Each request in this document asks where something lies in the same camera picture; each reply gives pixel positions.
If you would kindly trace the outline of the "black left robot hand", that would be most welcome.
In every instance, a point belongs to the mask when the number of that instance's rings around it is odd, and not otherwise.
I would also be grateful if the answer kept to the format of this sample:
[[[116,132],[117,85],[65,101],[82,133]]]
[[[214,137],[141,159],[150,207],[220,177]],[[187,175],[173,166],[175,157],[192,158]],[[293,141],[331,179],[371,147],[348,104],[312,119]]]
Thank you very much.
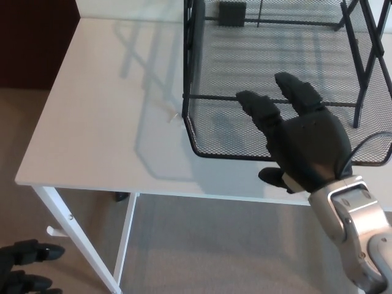
[[[62,293],[53,288],[47,277],[14,271],[14,266],[53,261],[61,258],[65,249],[57,244],[40,243],[36,239],[19,241],[1,248],[1,293]]]

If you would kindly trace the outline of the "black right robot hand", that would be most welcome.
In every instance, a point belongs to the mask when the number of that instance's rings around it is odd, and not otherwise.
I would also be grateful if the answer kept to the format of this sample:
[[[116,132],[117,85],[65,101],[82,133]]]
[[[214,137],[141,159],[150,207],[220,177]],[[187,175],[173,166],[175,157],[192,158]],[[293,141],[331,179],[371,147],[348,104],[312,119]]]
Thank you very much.
[[[252,91],[236,93],[243,111],[252,118],[266,140],[266,148],[276,168],[263,168],[258,177],[265,183],[294,193],[284,176],[312,193],[330,182],[352,175],[345,161],[352,151],[350,140],[339,118],[322,103],[321,95],[308,82],[279,72],[274,76],[282,95],[297,116],[284,120],[268,96]]]

